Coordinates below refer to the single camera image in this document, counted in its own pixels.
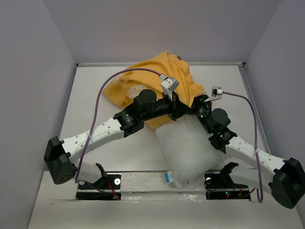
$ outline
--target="white pillow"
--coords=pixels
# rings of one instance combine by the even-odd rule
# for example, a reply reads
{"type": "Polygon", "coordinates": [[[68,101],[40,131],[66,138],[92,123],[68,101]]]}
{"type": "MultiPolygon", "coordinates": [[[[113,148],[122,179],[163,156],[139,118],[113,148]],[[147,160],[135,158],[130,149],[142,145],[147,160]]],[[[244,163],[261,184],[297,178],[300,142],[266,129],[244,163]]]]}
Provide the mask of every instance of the white pillow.
{"type": "Polygon", "coordinates": [[[176,122],[158,127],[155,132],[177,187],[228,158],[214,149],[208,140],[210,135],[195,115],[184,115],[176,122]]]}

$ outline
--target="screw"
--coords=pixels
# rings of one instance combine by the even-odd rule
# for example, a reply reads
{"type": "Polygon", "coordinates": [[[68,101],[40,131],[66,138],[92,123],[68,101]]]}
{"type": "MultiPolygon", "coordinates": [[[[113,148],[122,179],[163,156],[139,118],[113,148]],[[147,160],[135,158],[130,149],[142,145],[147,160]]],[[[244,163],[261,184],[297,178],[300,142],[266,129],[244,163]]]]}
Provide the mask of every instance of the screw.
{"type": "Polygon", "coordinates": [[[115,185],[119,185],[119,184],[121,183],[121,180],[118,179],[118,178],[116,178],[116,179],[114,180],[114,183],[115,183],[115,185]]]}

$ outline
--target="metal bracket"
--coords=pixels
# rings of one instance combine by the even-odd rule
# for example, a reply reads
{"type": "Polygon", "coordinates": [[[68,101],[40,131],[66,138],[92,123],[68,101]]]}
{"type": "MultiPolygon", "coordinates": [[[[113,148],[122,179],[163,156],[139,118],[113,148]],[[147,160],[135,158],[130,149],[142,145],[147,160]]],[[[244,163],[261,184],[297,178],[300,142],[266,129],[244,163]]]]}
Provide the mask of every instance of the metal bracket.
{"type": "Polygon", "coordinates": [[[206,99],[204,102],[208,102],[208,101],[216,101],[216,100],[220,100],[222,98],[223,95],[223,90],[221,87],[212,87],[212,95],[210,98],[206,99]]]}
{"type": "Polygon", "coordinates": [[[163,90],[163,94],[167,95],[170,98],[170,100],[172,101],[173,100],[173,92],[179,86],[179,82],[175,78],[166,77],[163,74],[161,74],[159,76],[159,78],[161,80],[163,80],[162,83],[160,84],[161,88],[163,90]]]}

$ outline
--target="red wire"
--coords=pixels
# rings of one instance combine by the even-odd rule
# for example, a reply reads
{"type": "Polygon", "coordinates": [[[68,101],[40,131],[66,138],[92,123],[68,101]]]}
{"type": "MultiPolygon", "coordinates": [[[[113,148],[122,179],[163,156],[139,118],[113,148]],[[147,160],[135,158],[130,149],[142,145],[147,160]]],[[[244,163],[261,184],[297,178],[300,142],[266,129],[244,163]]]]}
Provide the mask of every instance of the red wire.
{"type": "Polygon", "coordinates": [[[239,185],[239,187],[240,187],[240,193],[239,193],[239,195],[241,196],[241,195],[242,195],[242,192],[243,192],[243,187],[242,187],[241,185],[239,185]]]}
{"type": "Polygon", "coordinates": [[[116,195],[115,191],[113,190],[113,187],[112,187],[112,185],[111,185],[110,181],[108,181],[107,183],[108,183],[108,187],[109,187],[109,188],[111,189],[111,191],[112,191],[112,195],[113,195],[113,197],[117,197],[117,195],[116,195]]]}
{"type": "Polygon", "coordinates": [[[90,184],[88,181],[83,181],[83,182],[85,182],[85,183],[86,183],[87,185],[89,185],[91,188],[93,188],[93,189],[95,189],[95,190],[97,190],[97,191],[99,191],[99,192],[101,192],[101,193],[111,195],[111,193],[110,193],[110,192],[104,192],[104,191],[102,191],[102,190],[100,190],[100,189],[98,189],[98,188],[94,187],[94,186],[93,186],[92,184],[90,184]]]}
{"type": "Polygon", "coordinates": [[[243,199],[249,195],[251,195],[251,193],[253,193],[255,191],[255,188],[253,188],[249,193],[243,195],[243,196],[240,196],[240,197],[236,197],[236,198],[233,198],[233,199],[243,199]]]}

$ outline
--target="wire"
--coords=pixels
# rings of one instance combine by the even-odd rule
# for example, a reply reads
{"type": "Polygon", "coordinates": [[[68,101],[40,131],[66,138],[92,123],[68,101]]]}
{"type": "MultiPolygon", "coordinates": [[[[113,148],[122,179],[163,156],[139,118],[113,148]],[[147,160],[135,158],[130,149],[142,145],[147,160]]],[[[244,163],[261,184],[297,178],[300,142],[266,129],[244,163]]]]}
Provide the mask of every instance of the wire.
{"type": "Polygon", "coordinates": [[[243,187],[241,185],[239,185],[239,187],[240,187],[240,192],[238,193],[238,196],[240,197],[243,193],[243,187]]]}
{"type": "Polygon", "coordinates": [[[147,71],[147,72],[152,72],[158,76],[160,76],[161,74],[154,71],[154,70],[151,70],[151,69],[147,69],[147,68],[130,68],[130,69],[125,69],[125,70],[122,70],[120,72],[117,72],[116,74],[110,76],[105,82],[104,84],[101,86],[100,90],[99,90],[99,93],[97,95],[97,98],[96,98],[96,103],[95,103],[95,109],[94,109],[94,116],[93,116],[93,121],[92,121],[92,124],[91,124],[91,128],[90,128],[90,131],[89,131],[89,135],[88,135],[88,138],[86,140],[86,143],[84,145],[84,148],[82,150],[82,153],[81,153],[81,157],[80,157],[80,162],[79,162],[79,166],[78,166],[78,169],[77,169],[77,172],[76,172],[76,177],[75,177],[75,183],[79,183],[80,180],[78,180],[78,177],[80,175],[80,171],[81,171],[81,165],[82,165],[82,161],[84,159],[84,156],[85,156],[85,153],[86,153],[86,149],[88,147],[88,144],[90,142],[90,137],[93,133],[93,129],[94,129],[94,125],[95,125],[95,122],[96,122],[96,117],[97,117],[97,111],[98,111],[98,107],[99,107],[99,100],[100,100],[100,96],[102,94],[102,91],[104,89],[104,87],[106,86],[106,84],[111,80],[113,79],[114,77],[116,77],[117,75],[119,74],[122,74],[122,73],[126,73],[126,72],[131,72],[131,71],[147,71]]]}
{"type": "Polygon", "coordinates": [[[108,183],[108,187],[110,188],[110,190],[111,190],[111,192],[112,192],[112,194],[113,194],[113,197],[117,197],[115,191],[113,190],[113,187],[112,187],[110,181],[108,181],[107,183],[108,183]]]}
{"type": "Polygon", "coordinates": [[[255,188],[253,188],[249,193],[243,195],[243,196],[240,196],[240,197],[236,197],[236,198],[232,198],[232,199],[243,199],[249,195],[251,195],[251,193],[253,193],[255,191],[255,188]]]}
{"type": "Polygon", "coordinates": [[[102,190],[100,190],[99,188],[96,188],[96,187],[94,187],[92,184],[90,184],[88,181],[83,181],[83,182],[85,182],[87,185],[89,185],[91,188],[93,188],[93,189],[95,189],[95,190],[97,190],[97,191],[99,191],[99,192],[101,192],[101,193],[103,193],[103,194],[107,194],[107,195],[112,195],[112,193],[109,193],[109,192],[104,192],[104,191],[102,191],[102,190]]]}
{"type": "Polygon", "coordinates": [[[258,150],[257,150],[257,121],[256,121],[256,114],[253,108],[253,105],[251,104],[250,100],[242,95],[239,94],[234,94],[234,93],[230,93],[230,92],[223,92],[223,94],[228,94],[228,95],[232,95],[232,96],[236,96],[239,98],[243,98],[245,99],[248,104],[251,107],[252,113],[253,113],[253,117],[254,117],[254,150],[255,150],[255,157],[256,157],[256,163],[257,163],[257,171],[258,171],[258,181],[259,181],[259,191],[258,189],[256,190],[256,194],[257,194],[257,200],[259,203],[262,203],[264,195],[263,195],[263,181],[262,181],[262,169],[261,169],[261,163],[259,161],[259,155],[258,155],[258,150]]]}

